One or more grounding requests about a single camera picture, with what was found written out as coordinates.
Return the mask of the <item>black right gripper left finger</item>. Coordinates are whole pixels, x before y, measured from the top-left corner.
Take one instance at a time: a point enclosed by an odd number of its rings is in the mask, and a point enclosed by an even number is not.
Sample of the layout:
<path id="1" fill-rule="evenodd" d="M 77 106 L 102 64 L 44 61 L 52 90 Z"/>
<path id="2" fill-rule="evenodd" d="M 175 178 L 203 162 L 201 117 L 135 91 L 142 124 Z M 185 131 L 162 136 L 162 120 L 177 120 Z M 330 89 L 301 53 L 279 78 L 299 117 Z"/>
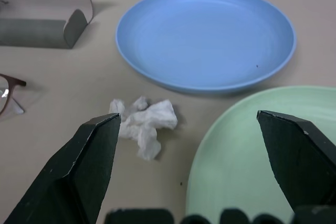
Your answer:
<path id="1" fill-rule="evenodd" d="M 120 124 L 118 113 L 82 124 L 48 160 L 4 224 L 96 224 Z"/>

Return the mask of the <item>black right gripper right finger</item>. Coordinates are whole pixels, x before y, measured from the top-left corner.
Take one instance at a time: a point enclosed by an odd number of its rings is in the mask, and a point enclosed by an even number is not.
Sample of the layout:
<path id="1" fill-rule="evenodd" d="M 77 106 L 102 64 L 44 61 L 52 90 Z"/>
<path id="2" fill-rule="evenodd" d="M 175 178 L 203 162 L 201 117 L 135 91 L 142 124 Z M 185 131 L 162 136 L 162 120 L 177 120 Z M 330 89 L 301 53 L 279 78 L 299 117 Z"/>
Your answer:
<path id="1" fill-rule="evenodd" d="M 274 177 L 292 209 L 336 206 L 336 145 L 312 122 L 273 111 L 257 113 Z"/>

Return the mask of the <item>green round plate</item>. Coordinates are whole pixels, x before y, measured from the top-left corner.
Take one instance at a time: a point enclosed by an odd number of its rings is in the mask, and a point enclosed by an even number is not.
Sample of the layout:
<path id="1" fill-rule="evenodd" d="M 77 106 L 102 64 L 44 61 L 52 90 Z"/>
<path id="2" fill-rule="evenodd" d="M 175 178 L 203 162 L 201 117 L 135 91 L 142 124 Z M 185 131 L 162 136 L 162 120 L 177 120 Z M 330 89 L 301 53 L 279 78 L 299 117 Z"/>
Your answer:
<path id="1" fill-rule="evenodd" d="M 311 121 L 336 144 L 336 88 L 289 86 L 250 95 L 223 113 L 201 141 L 190 171 L 186 214 L 218 224 L 226 208 L 249 219 L 270 214 L 288 223 L 293 211 L 278 186 L 257 121 L 260 110 Z"/>

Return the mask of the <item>crumpled white tissue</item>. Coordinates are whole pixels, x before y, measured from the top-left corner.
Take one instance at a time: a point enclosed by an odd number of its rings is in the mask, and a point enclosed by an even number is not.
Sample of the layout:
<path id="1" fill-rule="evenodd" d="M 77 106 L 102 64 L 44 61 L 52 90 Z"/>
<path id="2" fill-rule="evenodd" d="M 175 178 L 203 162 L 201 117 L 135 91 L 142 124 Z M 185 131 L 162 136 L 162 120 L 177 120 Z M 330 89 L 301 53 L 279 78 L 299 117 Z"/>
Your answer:
<path id="1" fill-rule="evenodd" d="M 139 147 L 137 155 L 146 161 L 155 159 L 161 151 L 157 130 L 173 130 L 178 123 L 168 99 L 150 105 L 147 98 L 141 96 L 128 107 L 124 101 L 114 99 L 110 102 L 109 113 L 121 116 L 119 137 L 136 141 Z"/>

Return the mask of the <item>brown-framed eyeglasses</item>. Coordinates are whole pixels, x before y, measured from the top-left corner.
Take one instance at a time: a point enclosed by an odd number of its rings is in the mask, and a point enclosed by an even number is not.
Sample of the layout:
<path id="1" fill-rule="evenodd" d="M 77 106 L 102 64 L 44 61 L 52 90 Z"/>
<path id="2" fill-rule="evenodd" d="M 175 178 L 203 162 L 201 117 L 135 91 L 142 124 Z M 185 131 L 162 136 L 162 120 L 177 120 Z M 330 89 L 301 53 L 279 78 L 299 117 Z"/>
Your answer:
<path id="1" fill-rule="evenodd" d="M 13 93 L 17 86 L 26 87 L 26 85 L 27 82 L 24 80 L 0 73 L 0 116 L 10 105 L 14 108 L 16 114 L 25 112 L 23 107 L 14 99 Z"/>

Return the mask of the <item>blue round plate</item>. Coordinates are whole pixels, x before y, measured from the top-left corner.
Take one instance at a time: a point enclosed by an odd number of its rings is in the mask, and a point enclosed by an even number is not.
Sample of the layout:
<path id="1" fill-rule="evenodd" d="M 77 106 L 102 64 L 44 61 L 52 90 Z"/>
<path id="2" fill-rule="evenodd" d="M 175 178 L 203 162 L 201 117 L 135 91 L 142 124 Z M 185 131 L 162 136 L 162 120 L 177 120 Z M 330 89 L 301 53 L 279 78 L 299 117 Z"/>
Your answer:
<path id="1" fill-rule="evenodd" d="M 272 77 L 292 58 L 292 22 L 266 0 L 142 0 L 115 43 L 136 72 L 170 90 L 231 93 Z"/>

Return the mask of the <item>grey metal holder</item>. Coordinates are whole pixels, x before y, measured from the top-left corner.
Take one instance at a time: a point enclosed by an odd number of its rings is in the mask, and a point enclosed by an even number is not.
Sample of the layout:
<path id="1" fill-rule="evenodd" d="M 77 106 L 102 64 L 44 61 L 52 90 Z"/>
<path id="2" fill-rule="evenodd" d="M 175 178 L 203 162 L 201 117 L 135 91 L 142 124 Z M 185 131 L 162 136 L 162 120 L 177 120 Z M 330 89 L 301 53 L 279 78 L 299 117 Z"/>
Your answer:
<path id="1" fill-rule="evenodd" d="M 0 46 L 71 49 L 92 18 L 92 0 L 0 0 Z"/>

